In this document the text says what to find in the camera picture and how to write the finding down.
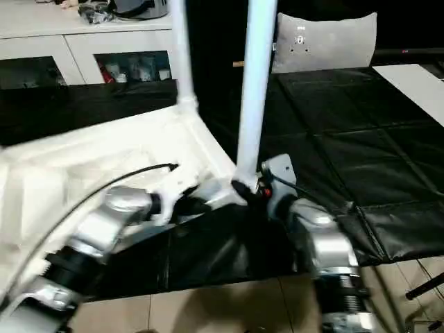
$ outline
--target beige floor tile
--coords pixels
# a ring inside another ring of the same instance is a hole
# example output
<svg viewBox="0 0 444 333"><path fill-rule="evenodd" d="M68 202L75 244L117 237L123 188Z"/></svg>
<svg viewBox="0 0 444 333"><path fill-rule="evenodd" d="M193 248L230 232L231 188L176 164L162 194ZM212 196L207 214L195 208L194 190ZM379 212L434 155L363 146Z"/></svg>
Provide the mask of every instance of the beige floor tile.
<svg viewBox="0 0 444 333"><path fill-rule="evenodd" d="M320 314L310 275L280 277L293 331L316 333Z"/></svg>
<svg viewBox="0 0 444 333"><path fill-rule="evenodd" d="M150 296L84 304L69 325L75 333L136 333L148 328Z"/></svg>
<svg viewBox="0 0 444 333"><path fill-rule="evenodd" d="M422 259L420 262L432 277L444 271L442 258L427 258ZM398 266L409 283L409 288L407 290L411 290L429 280L429 276L421 269L416 260L400 262L398 263ZM444 294L443 287L440 288L440 291ZM435 289L422 294L417 300L425 309L426 319L433 321L443 319L444 300Z"/></svg>
<svg viewBox="0 0 444 333"><path fill-rule="evenodd" d="M377 270L384 279L386 288L398 309L400 315L398 320L402 324L404 324L409 318L413 318L414 320L431 320L432 317L432 312L425 299L419 298L416 300L407 300L405 298L405 293L411 289L408 277L414 274L414 268L415 267L410 263L381 265L377 267ZM366 285L372 293L373 303L380 315L387 322L391 331L397 332L395 316L384 296L383 288L376 278L374 270L371 267L366 267L363 269L363 272Z"/></svg>
<svg viewBox="0 0 444 333"><path fill-rule="evenodd" d="M158 333L291 333L277 279L153 295Z"/></svg>

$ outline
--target black bag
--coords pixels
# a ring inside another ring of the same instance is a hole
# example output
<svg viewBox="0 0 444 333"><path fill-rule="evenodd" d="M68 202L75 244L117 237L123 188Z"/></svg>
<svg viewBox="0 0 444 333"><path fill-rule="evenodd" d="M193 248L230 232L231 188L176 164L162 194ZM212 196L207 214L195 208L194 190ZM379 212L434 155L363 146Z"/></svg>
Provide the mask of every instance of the black bag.
<svg viewBox="0 0 444 333"><path fill-rule="evenodd" d="M108 11L122 19L155 19L168 14L167 0L111 0Z"/></svg>

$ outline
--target gray cushion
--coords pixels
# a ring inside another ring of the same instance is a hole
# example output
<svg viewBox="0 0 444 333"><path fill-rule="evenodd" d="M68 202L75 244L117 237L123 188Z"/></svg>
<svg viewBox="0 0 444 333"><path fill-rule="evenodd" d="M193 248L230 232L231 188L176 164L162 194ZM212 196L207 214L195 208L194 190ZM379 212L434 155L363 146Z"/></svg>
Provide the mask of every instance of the gray cushion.
<svg viewBox="0 0 444 333"><path fill-rule="evenodd" d="M375 51L376 16L313 22L279 13L273 73L367 67Z"/></svg>

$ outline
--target white pipe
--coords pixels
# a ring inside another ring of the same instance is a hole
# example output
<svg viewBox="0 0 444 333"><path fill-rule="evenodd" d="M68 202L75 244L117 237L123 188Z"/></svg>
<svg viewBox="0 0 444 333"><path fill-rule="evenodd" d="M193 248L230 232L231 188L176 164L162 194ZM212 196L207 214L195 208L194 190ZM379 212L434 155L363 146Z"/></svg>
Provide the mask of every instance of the white pipe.
<svg viewBox="0 0 444 333"><path fill-rule="evenodd" d="M248 178L256 173L259 155L277 3L278 0L248 2L241 123L237 149L237 173Z"/></svg>
<svg viewBox="0 0 444 333"><path fill-rule="evenodd" d="M173 17L173 34L176 39L175 57L177 61L178 104L188 104L196 108L197 99L194 94L193 78L191 75L185 0L170 0L169 3Z"/></svg>

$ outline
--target white countertop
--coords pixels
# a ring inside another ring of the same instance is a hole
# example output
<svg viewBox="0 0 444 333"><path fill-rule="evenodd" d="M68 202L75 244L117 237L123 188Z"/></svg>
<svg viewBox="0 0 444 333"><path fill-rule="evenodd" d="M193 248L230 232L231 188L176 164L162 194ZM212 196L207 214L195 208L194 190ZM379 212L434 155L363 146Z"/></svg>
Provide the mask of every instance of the white countertop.
<svg viewBox="0 0 444 333"><path fill-rule="evenodd" d="M78 15L77 7L64 10L54 3L0 0L0 38L170 29L170 15L145 21L116 19L91 25Z"/></svg>

